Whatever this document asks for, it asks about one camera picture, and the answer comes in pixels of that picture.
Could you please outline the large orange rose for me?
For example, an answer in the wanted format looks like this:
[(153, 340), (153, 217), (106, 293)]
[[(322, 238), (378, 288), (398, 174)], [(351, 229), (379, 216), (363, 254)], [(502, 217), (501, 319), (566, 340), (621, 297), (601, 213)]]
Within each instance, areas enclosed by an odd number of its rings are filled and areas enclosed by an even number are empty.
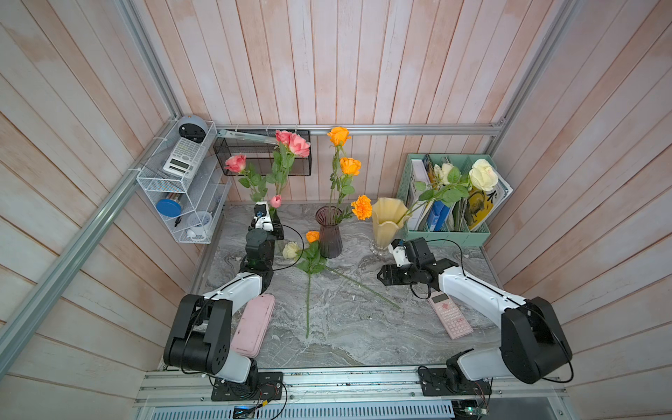
[(354, 178), (360, 174), (362, 163), (352, 157), (342, 157), (339, 160), (341, 172), (336, 178), (336, 188), (338, 191), (337, 203), (340, 206), (347, 196), (355, 192), (353, 185)]

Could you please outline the pink tulip flower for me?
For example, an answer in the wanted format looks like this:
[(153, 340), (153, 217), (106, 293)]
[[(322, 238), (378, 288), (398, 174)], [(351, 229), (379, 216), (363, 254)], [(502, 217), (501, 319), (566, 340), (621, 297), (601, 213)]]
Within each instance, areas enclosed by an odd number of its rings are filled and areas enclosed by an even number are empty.
[(278, 208), (282, 206), (283, 198), (280, 194), (277, 194), (269, 199), (269, 212), (271, 214), (271, 220), (278, 221)]

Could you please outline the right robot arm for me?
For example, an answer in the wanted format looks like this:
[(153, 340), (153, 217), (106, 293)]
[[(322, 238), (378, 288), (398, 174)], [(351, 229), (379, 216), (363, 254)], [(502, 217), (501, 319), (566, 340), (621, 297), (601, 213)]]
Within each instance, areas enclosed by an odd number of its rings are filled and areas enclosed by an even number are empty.
[(450, 259), (386, 264), (377, 274), (386, 286), (427, 285), (467, 304), (500, 330), (500, 345), (467, 350), (446, 361), (455, 383), (513, 376), (526, 384), (548, 381), (550, 374), (572, 365), (572, 350), (550, 302), (505, 292), (465, 271)]

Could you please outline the cream white rose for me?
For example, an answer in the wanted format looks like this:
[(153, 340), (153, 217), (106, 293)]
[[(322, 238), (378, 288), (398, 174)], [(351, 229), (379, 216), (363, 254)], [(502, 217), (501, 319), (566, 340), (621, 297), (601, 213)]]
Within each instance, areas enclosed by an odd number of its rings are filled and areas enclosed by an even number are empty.
[(476, 160), (466, 174), (449, 163), (442, 165), (442, 171), (442, 182), (446, 187), (443, 200), (446, 202), (465, 199), (472, 190), (490, 194), (499, 183), (499, 175), (486, 159)]

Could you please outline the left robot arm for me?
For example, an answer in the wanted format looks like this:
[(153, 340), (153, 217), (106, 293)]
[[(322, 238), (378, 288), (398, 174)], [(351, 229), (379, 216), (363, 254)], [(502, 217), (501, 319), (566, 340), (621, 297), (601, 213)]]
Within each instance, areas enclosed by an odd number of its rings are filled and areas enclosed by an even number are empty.
[(239, 272), (212, 292), (181, 299), (164, 347), (164, 364), (230, 383), (248, 381), (253, 360), (231, 348), (232, 316), (270, 286), (279, 238), (275, 228), (269, 204), (255, 203)]

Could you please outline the small orange rose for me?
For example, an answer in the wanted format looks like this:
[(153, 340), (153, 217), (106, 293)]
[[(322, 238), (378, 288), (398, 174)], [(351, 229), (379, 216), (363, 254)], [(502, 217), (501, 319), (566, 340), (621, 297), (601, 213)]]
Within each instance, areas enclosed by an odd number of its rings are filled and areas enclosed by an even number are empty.
[(311, 313), (311, 294), (313, 276), (319, 274), (326, 267), (325, 257), (321, 254), (320, 248), (320, 233), (318, 231), (310, 231), (306, 234), (308, 246), (303, 249), (301, 259), (297, 267), (304, 271), (307, 275), (306, 286), (306, 338), (310, 335), (310, 313)]

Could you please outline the pink rose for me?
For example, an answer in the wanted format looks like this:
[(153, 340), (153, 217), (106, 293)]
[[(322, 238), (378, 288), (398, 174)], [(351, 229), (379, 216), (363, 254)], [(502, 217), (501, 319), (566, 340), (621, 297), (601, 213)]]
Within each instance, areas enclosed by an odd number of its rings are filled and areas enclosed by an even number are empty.
[(276, 131), (275, 136), (276, 141), (278, 141), (280, 145), (283, 145), (287, 150), (290, 149), (290, 142), (293, 136), (292, 133), (290, 133), (289, 131)]
[(298, 133), (292, 134), (289, 150), (280, 145), (277, 140), (278, 146), (273, 150), (271, 175), (267, 176), (267, 182), (274, 185), (276, 189), (275, 195), (280, 194), (282, 196), (282, 192), (288, 184), (290, 170), (296, 158), (308, 158), (310, 156), (311, 144), (302, 138), (302, 136), (299, 136)]

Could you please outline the pink rose flower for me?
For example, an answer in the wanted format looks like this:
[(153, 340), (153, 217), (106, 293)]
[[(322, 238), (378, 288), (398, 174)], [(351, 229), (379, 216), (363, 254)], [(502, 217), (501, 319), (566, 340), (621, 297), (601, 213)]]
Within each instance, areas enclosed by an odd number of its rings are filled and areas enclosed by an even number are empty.
[(267, 200), (267, 180), (262, 176), (253, 166), (247, 163), (247, 157), (243, 154), (229, 157), (225, 162), (225, 169), (234, 173), (239, 177), (239, 183), (250, 190), (250, 198), (252, 201), (269, 201)]

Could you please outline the orange marigold flower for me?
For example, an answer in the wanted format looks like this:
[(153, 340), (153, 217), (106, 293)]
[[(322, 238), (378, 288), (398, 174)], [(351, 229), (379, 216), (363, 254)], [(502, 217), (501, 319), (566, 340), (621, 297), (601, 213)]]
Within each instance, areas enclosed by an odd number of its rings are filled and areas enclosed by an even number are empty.
[(336, 217), (335, 221), (337, 224), (340, 224), (344, 220), (355, 219), (360, 221), (365, 221), (372, 217), (373, 214), (373, 205), (371, 199), (366, 195), (361, 195), (358, 199), (350, 204), (350, 208), (343, 210)]

